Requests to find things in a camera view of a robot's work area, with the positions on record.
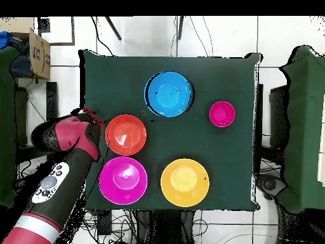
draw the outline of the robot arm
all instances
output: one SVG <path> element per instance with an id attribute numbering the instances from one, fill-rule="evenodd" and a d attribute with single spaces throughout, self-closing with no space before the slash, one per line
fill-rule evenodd
<path id="1" fill-rule="evenodd" d="M 83 189 L 92 162 L 100 157 L 101 121 L 87 111 L 39 125 L 32 134 L 37 147 L 68 151 L 42 179 L 27 208 L 2 244 L 53 244 Z"/>

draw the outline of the yellow bowl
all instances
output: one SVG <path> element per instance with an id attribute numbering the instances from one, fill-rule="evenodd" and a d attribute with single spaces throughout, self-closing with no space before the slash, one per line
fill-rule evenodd
<path id="1" fill-rule="evenodd" d="M 162 172 L 161 190 L 170 203 L 191 207 L 200 203 L 208 193 L 209 176 L 197 161 L 178 159 Z"/>

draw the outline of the dark green cloth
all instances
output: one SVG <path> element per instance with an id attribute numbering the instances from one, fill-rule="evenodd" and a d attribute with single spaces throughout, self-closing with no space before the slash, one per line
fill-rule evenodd
<path id="1" fill-rule="evenodd" d="M 293 51 L 283 67 L 289 84 L 287 108 L 289 140 L 284 150 L 284 180 L 288 187 L 278 195 L 291 213 L 306 208 L 325 209 L 325 187 L 317 181 L 322 108 L 325 94 L 325 58 L 308 46 Z"/>
<path id="2" fill-rule="evenodd" d="M 191 209 L 256 210 L 251 201 L 254 66 L 259 54 L 248 58 L 101 57 L 89 51 L 85 59 L 85 104 L 103 120 L 120 114 L 139 118 L 147 129 L 142 150 L 130 156 L 146 169 L 148 187 L 132 205 L 115 205 L 101 194 L 97 177 L 103 164 L 117 157 L 107 152 L 102 130 L 102 158 L 93 163 L 86 181 L 87 209 L 175 209 L 160 186 L 164 168 L 178 158 L 198 161 L 209 175 L 205 199 Z M 196 91 L 190 110 L 175 118 L 160 118 L 146 107 L 143 89 L 161 71 L 175 71 L 191 80 Z M 209 121 L 209 109 L 226 100 L 235 120 L 226 128 Z"/>
<path id="3" fill-rule="evenodd" d="M 12 207 L 16 177 L 15 83 L 9 73 L 11 62 L 19 56 L 12 47 L 0 50 L 0 205 Z"/>

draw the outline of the blue bowl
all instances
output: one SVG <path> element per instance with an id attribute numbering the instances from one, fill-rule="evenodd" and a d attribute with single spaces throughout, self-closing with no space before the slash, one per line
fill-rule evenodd
<path id="1" fill-rule="evenodd" d="M 175 117 L 187 111 L 194 100 L 191 82 L 176 72 L 160 72 L 144 89 L 145 104 L 156 115 Z"/>

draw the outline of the metal pole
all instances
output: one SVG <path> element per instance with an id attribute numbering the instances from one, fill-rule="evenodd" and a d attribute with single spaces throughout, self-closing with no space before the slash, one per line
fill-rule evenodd
<path id="1" fill-rule="evenodd" d="M 117 36 L 118 40 L 122 40 L 121 36 L 119 35 L 118 31 L 116 30 L 114 24 L 112 23 L 112 21 L 110 20 L 109 17 L 105 17 L 107 22 L 109 23 L 110 27 L 112 28 L 112 30 L 114 31 L 114 34 Z"/>
<path id="2" fill-rule="evenodd" d="M 178 56 L 178 16 L 176 16 L 176 57 Z"/>
<path id="3" fill-rule="evenodd" d="M 182 38 L 183 21 L 184 21 L 184 16 L 181 16 L 180 17 L 180 30 L 178 31 L 178 39 L 179 40 Z"/>

